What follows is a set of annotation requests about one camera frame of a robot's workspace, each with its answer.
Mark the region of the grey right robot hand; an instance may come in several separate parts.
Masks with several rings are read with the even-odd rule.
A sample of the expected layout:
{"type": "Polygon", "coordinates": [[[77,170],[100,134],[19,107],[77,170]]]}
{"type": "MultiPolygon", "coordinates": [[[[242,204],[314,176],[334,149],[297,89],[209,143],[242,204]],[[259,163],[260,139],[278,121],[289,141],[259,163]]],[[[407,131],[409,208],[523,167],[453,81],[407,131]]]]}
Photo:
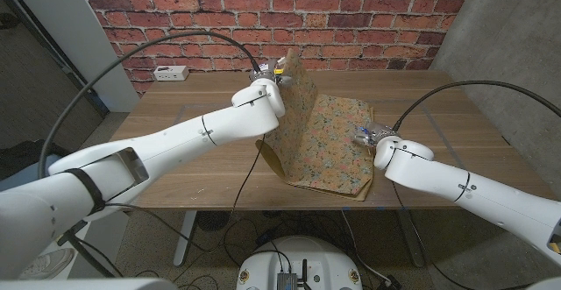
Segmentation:
{"type": "Polygon", "coordinates": [[[392,136],[398,137],[399,133],[387,125],[371,122],[355,130],[353,141],[358,145],[375,147],[383,138],[392,136]]]}

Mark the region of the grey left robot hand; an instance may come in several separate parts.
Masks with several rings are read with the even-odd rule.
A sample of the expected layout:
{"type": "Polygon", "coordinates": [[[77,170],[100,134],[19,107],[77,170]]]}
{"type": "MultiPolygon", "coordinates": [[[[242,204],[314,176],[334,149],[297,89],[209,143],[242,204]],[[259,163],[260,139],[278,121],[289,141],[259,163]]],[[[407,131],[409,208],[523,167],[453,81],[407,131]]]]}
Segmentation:
{"type": "Polygon", "coordinates": [[[284,72],[286,58],[270,59],[268,62],[258,64],[257,71],[252,70],[249,78],[250,82],[254,82],[260,78],[266,78],[275,82],[277,85],[289,86],[294,83],[292,76],[284,72]]]}

